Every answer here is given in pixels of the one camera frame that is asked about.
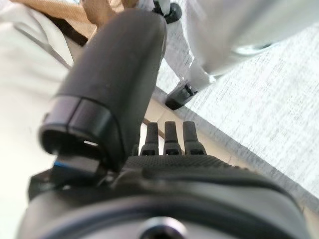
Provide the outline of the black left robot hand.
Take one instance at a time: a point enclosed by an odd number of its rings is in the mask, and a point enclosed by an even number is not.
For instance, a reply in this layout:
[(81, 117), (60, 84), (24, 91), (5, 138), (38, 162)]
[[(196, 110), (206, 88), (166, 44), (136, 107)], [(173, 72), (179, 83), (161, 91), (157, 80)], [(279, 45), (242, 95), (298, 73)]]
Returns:
[(31, 177), (19, 239), (308, 239), (293, 197), (266, 177), (206, 153), (193, 122), (139, 130), (166, 46), (166, 22), (127, 10), (84, 49), (38, 138), (56, 156)]

